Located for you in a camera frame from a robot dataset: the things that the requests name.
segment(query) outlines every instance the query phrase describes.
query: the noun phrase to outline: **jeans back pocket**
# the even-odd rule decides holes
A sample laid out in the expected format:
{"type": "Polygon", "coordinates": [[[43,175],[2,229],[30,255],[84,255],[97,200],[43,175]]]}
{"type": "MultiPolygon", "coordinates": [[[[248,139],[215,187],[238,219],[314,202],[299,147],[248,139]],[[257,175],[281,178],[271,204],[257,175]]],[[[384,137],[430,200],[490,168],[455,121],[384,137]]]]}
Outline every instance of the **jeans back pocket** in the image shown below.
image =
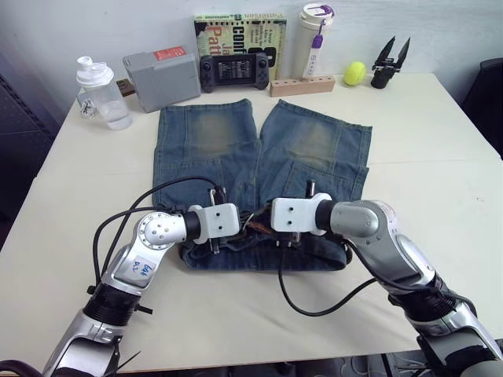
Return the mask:
{"type": "Polygon", "coordinates": [[[336,163],[335,173],[327,173],[303,163],[294,162],[285,183],[283,195],[304,197],[308,180],[315,183],[315,192],[325,192],[337,202],[361,199],[368,169],[350,163],[336,163]]]}
{"type": "MultiPolygon", "coordinates": [[[[223,183],[222,162],[220,159],[208,159],[203,161],[191,161],[161,167],[154,172],[154,186],[165,182],[188,176],[199,175],[210,178],[217,185],[223,183]]],[[[154,205],[173,207],[184,205],[189,207],[199,204],[202,207],[211,205],[208,189],[210,185],[205,181],[184,181],[155,192],[152,197],[154,205]]]]}

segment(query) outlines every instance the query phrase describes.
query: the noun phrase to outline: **wooden block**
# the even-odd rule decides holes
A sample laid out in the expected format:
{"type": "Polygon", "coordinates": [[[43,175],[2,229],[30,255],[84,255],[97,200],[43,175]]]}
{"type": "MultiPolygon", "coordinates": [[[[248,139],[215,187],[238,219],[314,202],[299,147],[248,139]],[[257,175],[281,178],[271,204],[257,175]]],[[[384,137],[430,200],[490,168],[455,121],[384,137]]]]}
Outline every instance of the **wooden block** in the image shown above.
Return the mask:
{"type": "Polygon", "coordinates": [[[270,96],[283,97],[296,94],[331,92],[336,79],[333,76],[314,76],[310,79],[285,79],[270,82],[270,96]]]}

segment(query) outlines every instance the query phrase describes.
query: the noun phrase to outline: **book cover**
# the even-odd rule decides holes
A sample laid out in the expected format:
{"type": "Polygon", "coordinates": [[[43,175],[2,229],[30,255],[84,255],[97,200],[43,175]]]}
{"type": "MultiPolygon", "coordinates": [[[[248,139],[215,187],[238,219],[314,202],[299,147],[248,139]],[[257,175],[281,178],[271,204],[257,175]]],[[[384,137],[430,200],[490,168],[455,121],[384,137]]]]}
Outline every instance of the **book cover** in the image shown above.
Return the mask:
{"type": "Polygon", "coordinates": [[[279,78],[286,34],[282,14],[200,14],[194,17],[194,27],[200,57],[265,53],[269,78],[279,78]]]}

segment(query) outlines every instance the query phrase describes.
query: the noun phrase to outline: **faded denim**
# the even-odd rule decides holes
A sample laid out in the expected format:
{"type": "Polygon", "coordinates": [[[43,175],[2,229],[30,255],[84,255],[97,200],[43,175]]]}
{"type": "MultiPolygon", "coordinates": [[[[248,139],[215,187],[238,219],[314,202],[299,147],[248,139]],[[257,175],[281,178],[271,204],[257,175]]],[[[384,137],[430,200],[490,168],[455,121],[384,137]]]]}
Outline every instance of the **faded denim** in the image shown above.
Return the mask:
{"type": "MultiPolygon", "coordinates": [[[[256,136],[249,100],[232,104],[168,106],[160,113],[154,185],[203,175],[227,189],[227,199],[254,212],[278,196],[303,197],[306,180],[336,201],[360,199],[372,128],[346,123],[279,100],[256,136]]],[[[182,182],[157,192],[155,205],[210,205],[208,186],[182,182]]],[[[207,244],[185,243],[181,256],[194,269],[276,269],[275,241],[252,232],[222,240],[220,254],[207,244]]],[[[347,263],[338,245],[303,235],[285,256],[285,270],[334,270],[347,263]]]]}

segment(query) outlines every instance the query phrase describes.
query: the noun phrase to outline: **table surface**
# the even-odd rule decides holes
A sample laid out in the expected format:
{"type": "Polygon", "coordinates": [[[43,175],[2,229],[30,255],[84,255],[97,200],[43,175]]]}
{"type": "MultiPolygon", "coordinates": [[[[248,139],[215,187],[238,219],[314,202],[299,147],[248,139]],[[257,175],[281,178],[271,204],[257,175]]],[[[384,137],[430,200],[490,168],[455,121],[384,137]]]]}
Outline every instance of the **table surface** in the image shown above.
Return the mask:
{"type": "MultiPolygon", "coordinates": [[[[503,337],[503,163],[433,74],[400,74],[385,90],[337,83],[293,104],[373,126],[363,197],[393,206],[402,231],[455,291],[503,337]]],[[[248,98],[257,130],[277,98],[218,88],[181,104],[248,98]]],[[[133,125],[121,131],[83,120],[73,106],[0,252],[0,359],[42,369],[92,284],[97,226],[152,187],[159,112],[127,98],[133,125]]],[[[120,244],[130,241],[125,232],[120,244]]],[[[111,242],[107,229],[101,249],[111,242]]],[[[337,273],[286,273],[292,299],[324,309],[369,278],[358,261],[337,273]]],[[[285,302],[275,273],[201,272],[167,253],[121,343],[125,371],[293,361],[416,349],[402,311],[374,284],[339,311],[310,318],[285,302]]]]}

